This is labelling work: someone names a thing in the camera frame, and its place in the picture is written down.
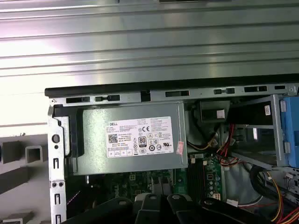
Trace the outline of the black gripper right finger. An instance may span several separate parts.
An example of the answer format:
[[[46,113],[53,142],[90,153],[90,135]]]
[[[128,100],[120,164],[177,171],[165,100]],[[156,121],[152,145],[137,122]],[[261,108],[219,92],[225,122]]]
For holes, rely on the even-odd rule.
[[[179,224],[271,224],[272,221],[214,198],[194,202],[188,195],[167,197]]]

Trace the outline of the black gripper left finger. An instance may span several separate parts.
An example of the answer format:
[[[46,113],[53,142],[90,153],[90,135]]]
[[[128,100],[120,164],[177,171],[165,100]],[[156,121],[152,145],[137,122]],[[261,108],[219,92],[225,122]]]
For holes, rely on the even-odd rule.
[[[118,197],[67,219],[68,224],[158,224],[161,196],[142,193],[132,202]]]

